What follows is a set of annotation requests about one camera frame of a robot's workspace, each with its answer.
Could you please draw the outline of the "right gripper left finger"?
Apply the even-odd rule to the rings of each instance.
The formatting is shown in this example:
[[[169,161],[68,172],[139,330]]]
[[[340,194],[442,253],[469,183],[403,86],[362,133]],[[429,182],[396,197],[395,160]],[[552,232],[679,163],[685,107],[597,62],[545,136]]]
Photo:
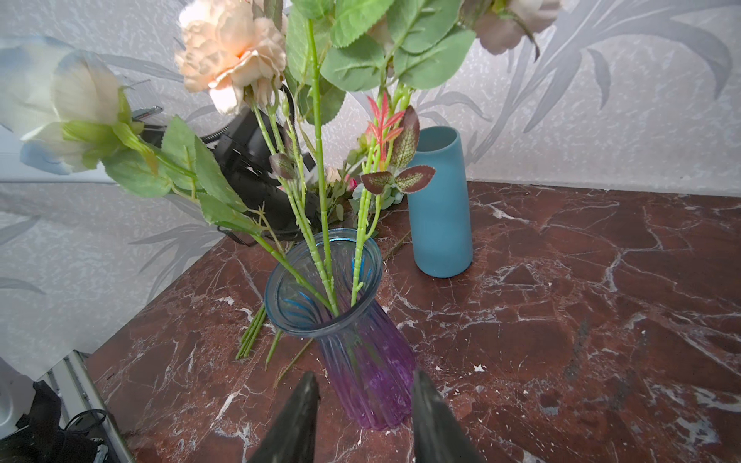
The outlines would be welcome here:
[[[314,462],[319,404],[316,376],[305,372],[248,462]]]

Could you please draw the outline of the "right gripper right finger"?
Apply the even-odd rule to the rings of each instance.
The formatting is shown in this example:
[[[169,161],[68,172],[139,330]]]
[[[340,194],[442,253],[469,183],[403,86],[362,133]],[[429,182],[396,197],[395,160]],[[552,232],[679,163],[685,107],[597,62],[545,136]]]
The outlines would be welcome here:
[[[412,426],[416,462],[484,462],[455,415],[422,370],[414,372]]]

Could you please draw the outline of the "blue white rose stem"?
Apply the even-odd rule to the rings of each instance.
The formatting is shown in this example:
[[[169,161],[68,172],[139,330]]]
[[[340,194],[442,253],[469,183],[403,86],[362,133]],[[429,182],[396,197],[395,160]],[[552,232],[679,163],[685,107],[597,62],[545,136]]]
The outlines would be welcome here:
[[[125,86],[96,54],[48,37],[2,39],[1,125],[19,138],[22,162],[36,169],[69,175],[102,166],[130,194],[193,202],[208,223],[255,237],[320,303],[337,309],[332,278],[322,274],[324,289],[315,289],[266,242],[264,212],[243,202],[182,119],[166,127],[159,147],[142,138],[145,126],[134,119]]]

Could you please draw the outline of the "pink rose flower stem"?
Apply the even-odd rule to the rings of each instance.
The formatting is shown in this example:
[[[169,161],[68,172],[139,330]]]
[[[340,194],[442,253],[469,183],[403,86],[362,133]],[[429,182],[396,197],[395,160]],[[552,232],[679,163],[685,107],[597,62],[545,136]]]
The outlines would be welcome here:
[[[437,171],[414,166],[419,117],[412,95],[450,80],[476,34],[459,1],[297,1],[289,15],[288,94],[315,134],[307,142],[324,166],[322,127],[333,96],[365,92],[372,110],[358,181],[363,192],[354,248],[378,221],[383,195],[426,189]]]

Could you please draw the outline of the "pale pink peony flower stem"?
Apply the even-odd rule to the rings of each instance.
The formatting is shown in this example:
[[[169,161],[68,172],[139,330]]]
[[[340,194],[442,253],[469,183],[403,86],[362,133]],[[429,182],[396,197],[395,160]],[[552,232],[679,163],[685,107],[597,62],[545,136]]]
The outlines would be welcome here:
[[[538,58],[535,36],[556,21],[561,7],[559,0],[465,0],[459,19],[492,55],[516,48],[525,38],[536,48]]]

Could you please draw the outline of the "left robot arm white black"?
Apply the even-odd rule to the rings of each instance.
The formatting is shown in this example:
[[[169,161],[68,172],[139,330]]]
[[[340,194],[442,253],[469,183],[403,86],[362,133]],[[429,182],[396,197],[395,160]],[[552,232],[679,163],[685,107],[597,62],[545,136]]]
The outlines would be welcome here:
[[[279,181],[272,173],[269,163],[270,151],[259,122],[271,129],[270,120],[264,111],[260,119],[251,109],[240,112],[229,125],[202,136],[214,154],[228,183],[246,206],[256,210],[263,206],[269,225],[281,240],[303,240],[295,223],[288,195],[280,189]],[[144,140],[161,148],[165,133],[164,125],[146,123]],[[312,230],[321,229],[320,199],[316,193],[307,193],[305,213]]]

